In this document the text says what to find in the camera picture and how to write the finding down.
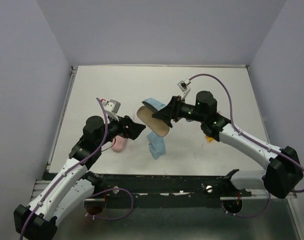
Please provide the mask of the light blue cleaning cloth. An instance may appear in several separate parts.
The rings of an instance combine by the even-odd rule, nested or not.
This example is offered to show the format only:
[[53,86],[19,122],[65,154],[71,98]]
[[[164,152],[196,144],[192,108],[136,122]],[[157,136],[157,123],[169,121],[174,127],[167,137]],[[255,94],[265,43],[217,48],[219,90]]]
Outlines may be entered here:
[[166,146],[163,137],[160,137],[155,132],[151,131],[147,135],[147,139],[149,141],[149,151],[155,160],[166,154]]

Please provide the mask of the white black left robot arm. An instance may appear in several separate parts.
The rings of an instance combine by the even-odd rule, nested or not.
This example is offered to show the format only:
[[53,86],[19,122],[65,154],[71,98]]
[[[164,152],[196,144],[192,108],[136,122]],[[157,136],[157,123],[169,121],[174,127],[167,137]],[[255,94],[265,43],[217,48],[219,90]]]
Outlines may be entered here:
[[72,148],[62,169],[46,188],[27,206],[14,211],[16,231],[21,239],[51,240],[63,219],[89,196],[96,198],[103,190],[89,171],[101,156],[101,147],[116,136],[135,140],[145,125],[129,116],[118,120],[92,116],[86,120],[83,135]]

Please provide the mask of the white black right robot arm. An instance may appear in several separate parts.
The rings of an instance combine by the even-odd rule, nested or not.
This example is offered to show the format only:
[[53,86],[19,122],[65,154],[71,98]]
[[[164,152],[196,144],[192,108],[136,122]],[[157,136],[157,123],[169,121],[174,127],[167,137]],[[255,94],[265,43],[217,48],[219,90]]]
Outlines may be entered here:
[[258,189],[283,199],[303,178],[295,149],[289,146],[280,148],[247,135],[231,119],[217,112],[217,100],[209,91],[198,92],[195,105],[173,96],[168,105],[154,112],[152,117],[167,124],[180,119],[199,122],[206,136],[235,148],[262,167],[262,171],[237,169],[222,183],[222,191],[228,196],[243,189]]

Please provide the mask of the orange sunglasses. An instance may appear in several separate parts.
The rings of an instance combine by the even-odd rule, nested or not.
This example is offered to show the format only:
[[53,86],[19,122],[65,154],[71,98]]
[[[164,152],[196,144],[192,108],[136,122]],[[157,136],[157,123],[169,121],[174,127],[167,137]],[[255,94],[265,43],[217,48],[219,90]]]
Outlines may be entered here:
[[214,138],[209,137],[209,136],[205,136],[205,139],[206,139],[206,141],[207,141],[208,143],[211,143],[211,142],[214,141]]

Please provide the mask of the pink glasses case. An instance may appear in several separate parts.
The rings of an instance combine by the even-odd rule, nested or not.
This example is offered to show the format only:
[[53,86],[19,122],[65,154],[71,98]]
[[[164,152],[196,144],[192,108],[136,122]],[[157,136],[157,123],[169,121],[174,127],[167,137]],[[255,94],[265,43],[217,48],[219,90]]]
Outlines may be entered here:
[[120,153],[125,149],[126,143],[127,143],[126,138],[123,138],[121,136],[116,136],[115,140],[113,141],[111,150],[113,152]]

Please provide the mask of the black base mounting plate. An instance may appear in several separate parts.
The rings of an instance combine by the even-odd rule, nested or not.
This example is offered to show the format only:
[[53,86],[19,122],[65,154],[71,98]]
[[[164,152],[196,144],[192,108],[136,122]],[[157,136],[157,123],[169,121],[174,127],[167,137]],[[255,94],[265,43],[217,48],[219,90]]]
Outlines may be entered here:
[[219,208],[221,199],[249,197],[226,176],[95,174],[83,175],[94,192],[105,191],[85,202],[108,209]]

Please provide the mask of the aluminium extrusion rail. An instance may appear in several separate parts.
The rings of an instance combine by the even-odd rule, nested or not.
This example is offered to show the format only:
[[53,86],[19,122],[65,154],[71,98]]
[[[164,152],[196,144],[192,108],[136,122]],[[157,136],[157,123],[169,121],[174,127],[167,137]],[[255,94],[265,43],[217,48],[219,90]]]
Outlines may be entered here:
[[[71,190],[75,192],[76,195],[81,195],[83,194],[84,198],[87,197],[89,199],[94,198],[94,196],[90,196],[90,193],[93,193],[94,191],[94,186],[91,185],[91,183],[86,183],[86,180],[79,180],[77,183],[80,183],[80,186],[77,186],[77,183],[72,184],[72,182],[68,183],[67,181],[61,180],[60,182],[57,182],[56,180],[53,181],[36,181],[33,194],[32,194],[32,200],[38,199],[36,201],[41,201],[42,198],[45,197],[45,200],[48,199],[54,199],[57,198],[58,201],[62,200],[65,195]],[[116,185],[116,187],[111,188],[112,190],[107,190],[107,191],[112,191],[112,195],[116,195],[119,191],[122,191],[121,188]],[[208,191],[210,188],[206,187],[205,189],[205,196],[206,197],[214,197],[214,198],[219,198],[222,201],[227,201],[227,200],[258,200],[258,199],[268,199],[268,196],[270,195],[269,198],[271,199],[277,199],[277,197],[273,196],[271,193],[268,193],[267,191],[263,190],[253,190],[250,189],[250,191],[240,191],[237,190],[237,193],[235,196],[214,196],[214,190]],[[184,190],[179,190],[179,191],[165,191],[165,192],[156,192],[156,193],[148,193],[148,191],[144,190],[142,193],[131,193],[134,196],[148,196],[151,197],[152,194],[155,194],[157,196],[192,196],[193,194],[196,194],[196,191],[184,191]],[[290,193],[288,196],[286,196],[284,199],[296,199],[297,194],[295,193]]]

